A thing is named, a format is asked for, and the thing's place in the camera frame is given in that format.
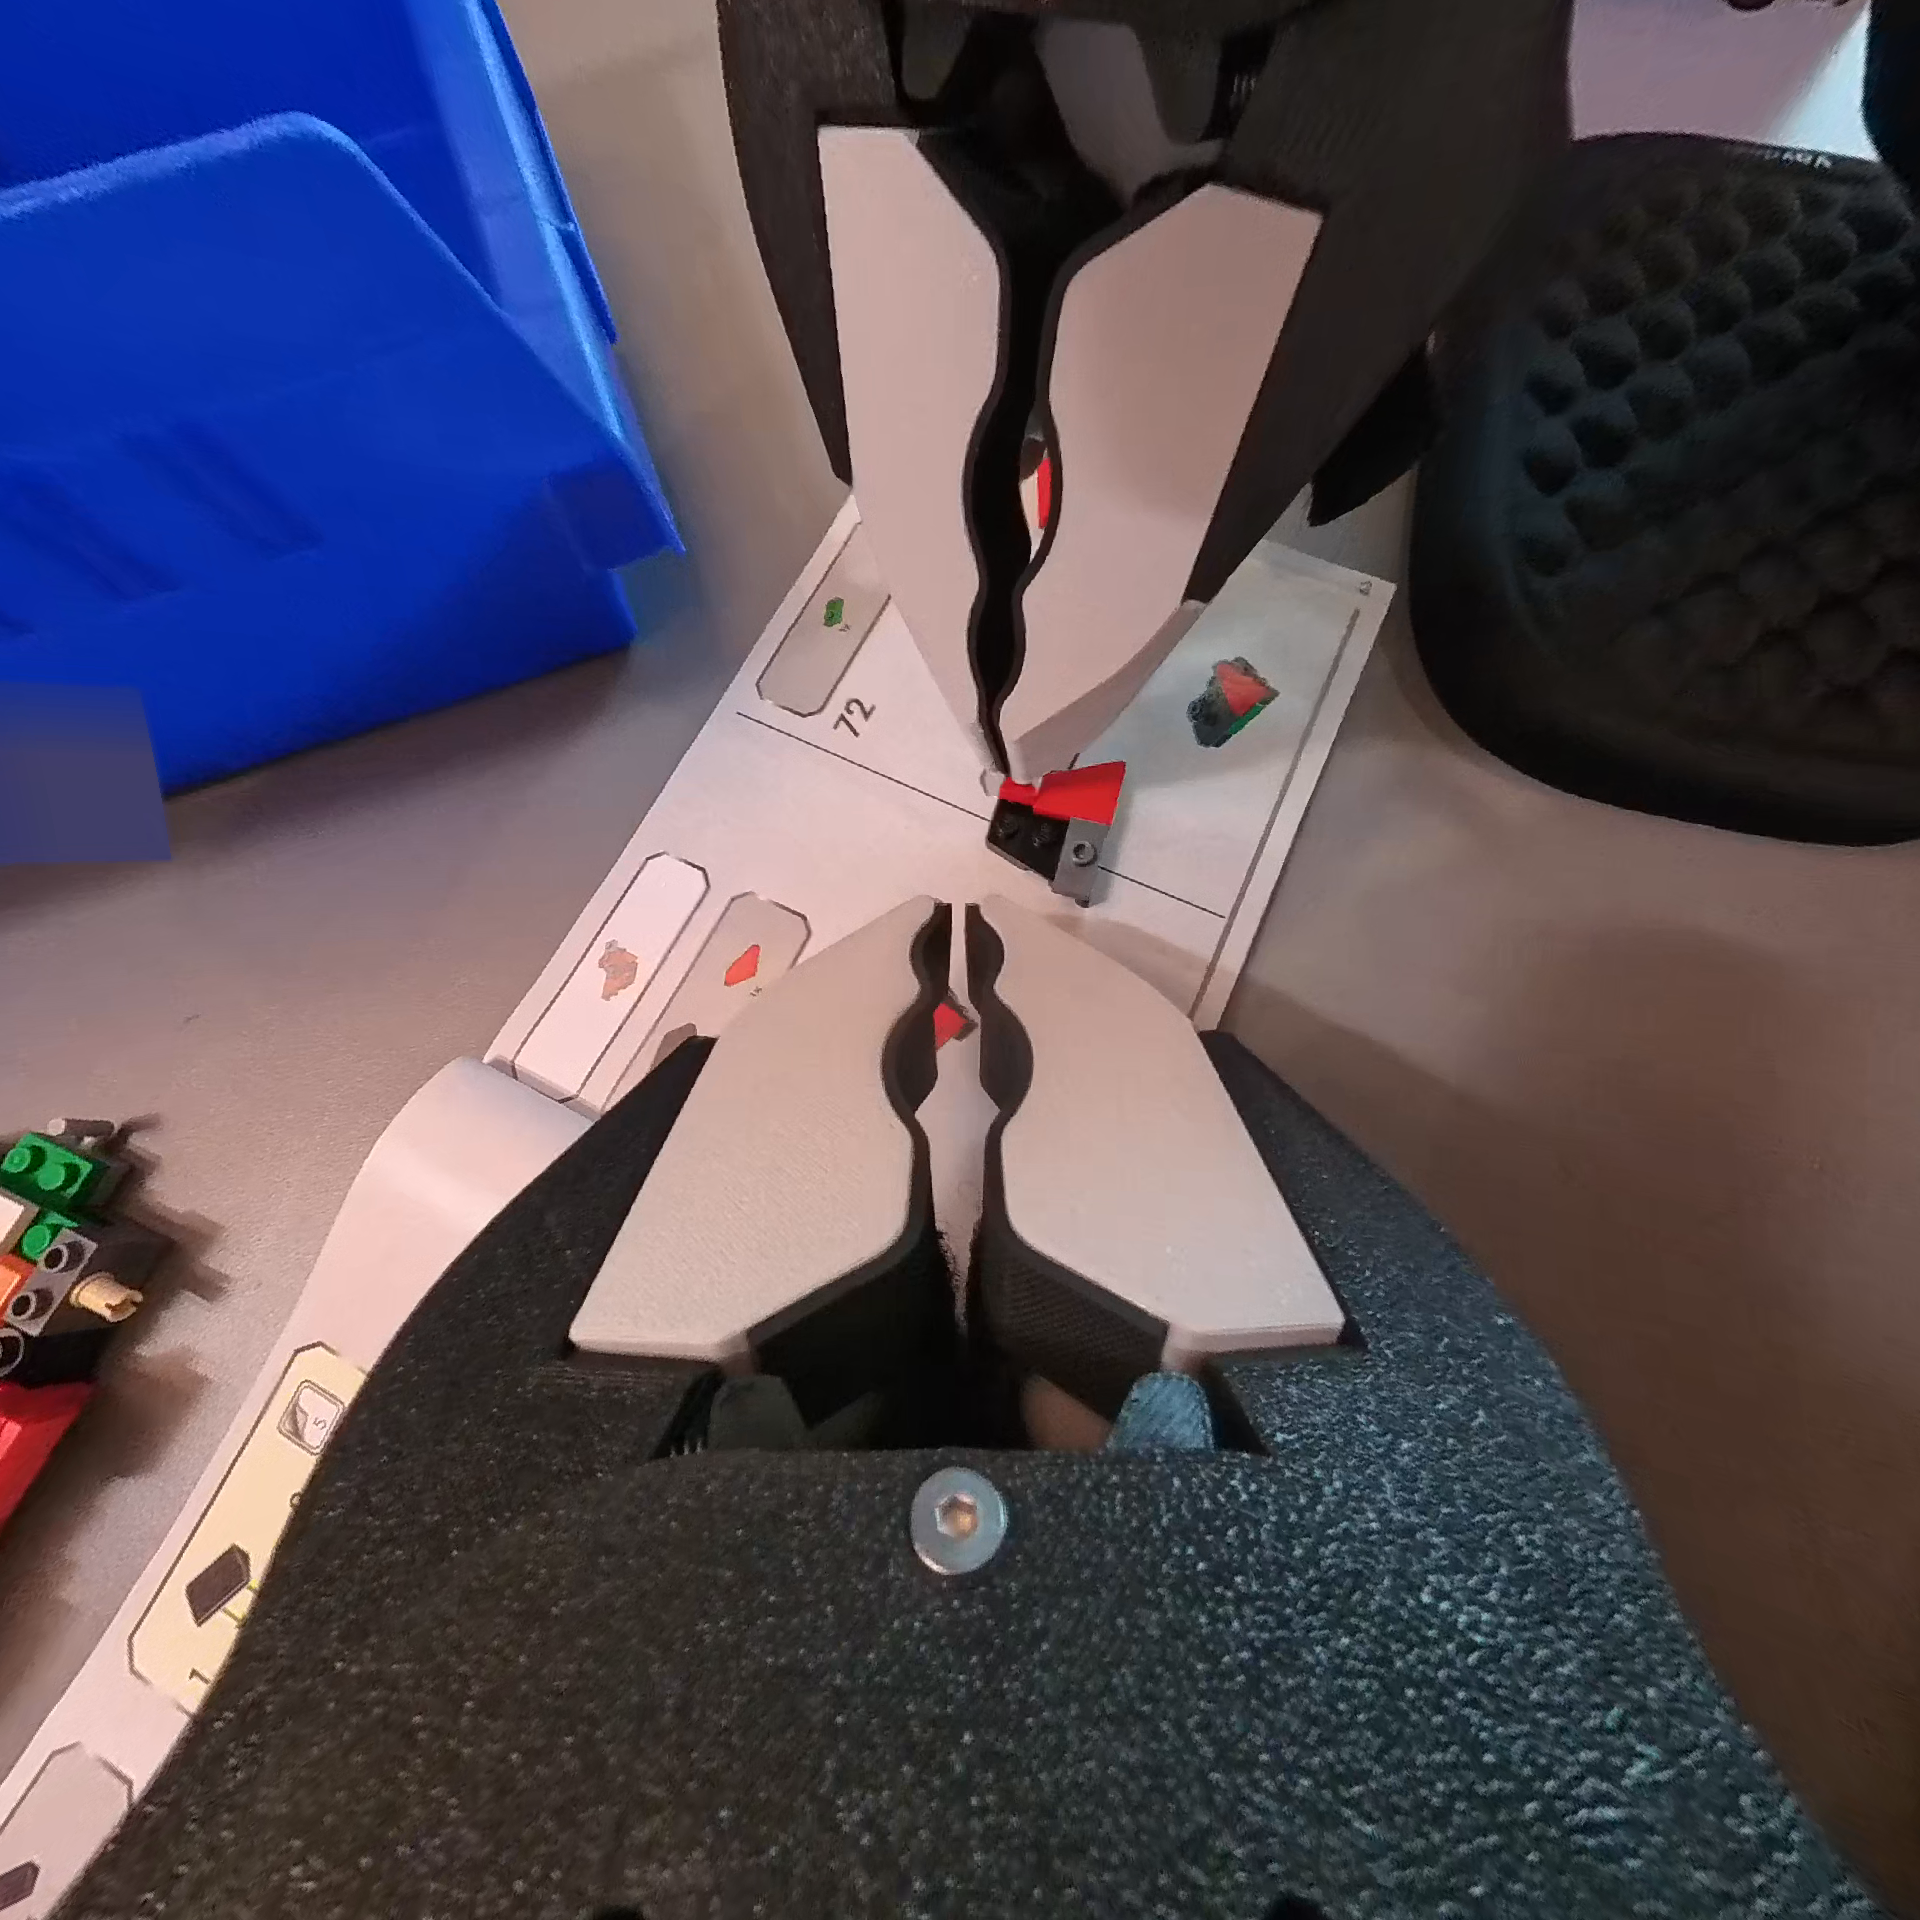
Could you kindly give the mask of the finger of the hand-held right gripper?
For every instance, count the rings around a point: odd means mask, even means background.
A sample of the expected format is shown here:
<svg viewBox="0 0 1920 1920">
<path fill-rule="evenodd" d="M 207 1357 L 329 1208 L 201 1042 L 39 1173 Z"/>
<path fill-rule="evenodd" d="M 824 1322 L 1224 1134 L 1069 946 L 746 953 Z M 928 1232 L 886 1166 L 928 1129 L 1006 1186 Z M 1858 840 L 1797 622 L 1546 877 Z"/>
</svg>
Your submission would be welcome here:
<svg viewBox="0 0 1920 1920">
<path fill-rule="evenodd" d="M 978 760 L 1006 760 L 976 622 L 974 482 L 1006 389 L 1023 202 L 976 142 L 817 127 L 852 498 L 868 549 Z"/>
<path fill-rule="evenodd" d="M 1199 184 L 1066 281 L 1045 362 L 1056 501 L 1015 596 L 1012 769 L 1066 769 L 1193 629 L 1193 570 L 1320 213 Z"/>
</svg>

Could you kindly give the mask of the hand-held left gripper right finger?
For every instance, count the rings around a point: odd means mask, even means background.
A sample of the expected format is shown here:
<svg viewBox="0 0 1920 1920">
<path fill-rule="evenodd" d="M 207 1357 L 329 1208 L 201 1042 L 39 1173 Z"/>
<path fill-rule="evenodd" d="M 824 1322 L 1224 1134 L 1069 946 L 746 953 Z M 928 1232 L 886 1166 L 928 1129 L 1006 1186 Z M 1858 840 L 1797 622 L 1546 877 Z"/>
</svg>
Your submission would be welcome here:
<svg viewBox="0 0 1920 1920">
<path fill-rule="evenodd" d="M 1195 1026 L 1124 962 L 967 910 L 982 1149 L 974 1304 L 1012 1369 L 1207 1369 L 1343 1331 Z"/>
</svg>

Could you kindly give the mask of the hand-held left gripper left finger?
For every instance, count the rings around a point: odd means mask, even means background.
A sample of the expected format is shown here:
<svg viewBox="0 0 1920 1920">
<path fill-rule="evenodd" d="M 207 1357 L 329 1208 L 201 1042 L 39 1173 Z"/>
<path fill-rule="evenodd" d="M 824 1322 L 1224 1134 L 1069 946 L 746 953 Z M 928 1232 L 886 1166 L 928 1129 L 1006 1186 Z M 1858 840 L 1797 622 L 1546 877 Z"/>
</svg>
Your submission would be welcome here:
<svg viewBox="0 0 1920 1920">
<path fill-rule="evenodd" d="M 952 914 L 907 898 L 815 951 L 707 1049 L 569 1339 L 587 1356 L 744 1365 L 817 1324 L 919 1240 L 932 1017 Z"/>
</svg>

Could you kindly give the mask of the black and red brick assembly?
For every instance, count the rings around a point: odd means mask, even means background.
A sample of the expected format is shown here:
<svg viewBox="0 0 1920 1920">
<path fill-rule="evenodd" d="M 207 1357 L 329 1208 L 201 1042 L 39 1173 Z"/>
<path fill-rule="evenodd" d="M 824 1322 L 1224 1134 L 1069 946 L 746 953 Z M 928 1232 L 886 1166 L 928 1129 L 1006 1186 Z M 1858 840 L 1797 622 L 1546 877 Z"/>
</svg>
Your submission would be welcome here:
<svg viewBox="0 0 1920 1920">
<path fill-rule="evenodd" d="M 1099 862 L 1124 794 L 1124 760 L 1043 776 L 1031 812 L 994 809 L 985 848 L 1043 877 L 1053 893 L 1092 903 Z"/>
</svg>

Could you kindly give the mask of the white building instruction booklet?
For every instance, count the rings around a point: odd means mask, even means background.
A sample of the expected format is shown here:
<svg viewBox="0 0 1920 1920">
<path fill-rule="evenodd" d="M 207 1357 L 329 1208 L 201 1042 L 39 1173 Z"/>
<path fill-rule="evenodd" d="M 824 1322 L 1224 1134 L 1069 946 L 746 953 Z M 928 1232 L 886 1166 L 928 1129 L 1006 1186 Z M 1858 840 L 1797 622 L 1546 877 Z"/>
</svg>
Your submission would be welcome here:
<svg viewBox="0 0 1920 1920">
<path fill-rule="evenodd" d="M 483 1059 L 444 1064 L 372 1144 L 222 1442 L 4 1780 L 4 1916 L 55 1909 L 175 1749 L 441 1270 L 675 1042 L 914 893 L 1019 898 L 1224 1022 L 1393 601 L 1404 501 L 1320 533 L 1292 510 L 1088 750 L 1127 769 L 1088 906 L 985 851 L 999 784 L 838 510 Z"/>
</svg>

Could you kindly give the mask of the blue bin with divider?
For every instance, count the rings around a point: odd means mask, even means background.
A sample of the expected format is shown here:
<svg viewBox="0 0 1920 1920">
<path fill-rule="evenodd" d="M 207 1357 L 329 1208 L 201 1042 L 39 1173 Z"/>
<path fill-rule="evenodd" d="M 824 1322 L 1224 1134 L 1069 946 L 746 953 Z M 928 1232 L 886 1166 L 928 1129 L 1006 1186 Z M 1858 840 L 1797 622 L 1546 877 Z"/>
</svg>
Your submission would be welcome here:
<svg viewBox="0 0 1920 1920">
<path fill-rule="evenodd" d="M 4 5 L 4 722 L 178 794 L 624 650 L 613 341 L 498 5 Z"/>
</svg>

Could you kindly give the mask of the red brick-built toy car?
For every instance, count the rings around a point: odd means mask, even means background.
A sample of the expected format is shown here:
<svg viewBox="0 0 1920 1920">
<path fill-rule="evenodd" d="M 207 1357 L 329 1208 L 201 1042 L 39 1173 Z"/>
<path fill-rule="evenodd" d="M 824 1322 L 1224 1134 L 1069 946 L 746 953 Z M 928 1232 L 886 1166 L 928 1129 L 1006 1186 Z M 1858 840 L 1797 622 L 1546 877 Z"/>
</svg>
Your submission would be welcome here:
<svg viewBox="0 0 1920 1920">
<path fill-rule="evenodd" d="M 96 1399 L 175 1240 L 129 1212 L 132 1129 L 52 1118 L 4 1140 L 4 1522 Z"/>
</svg>

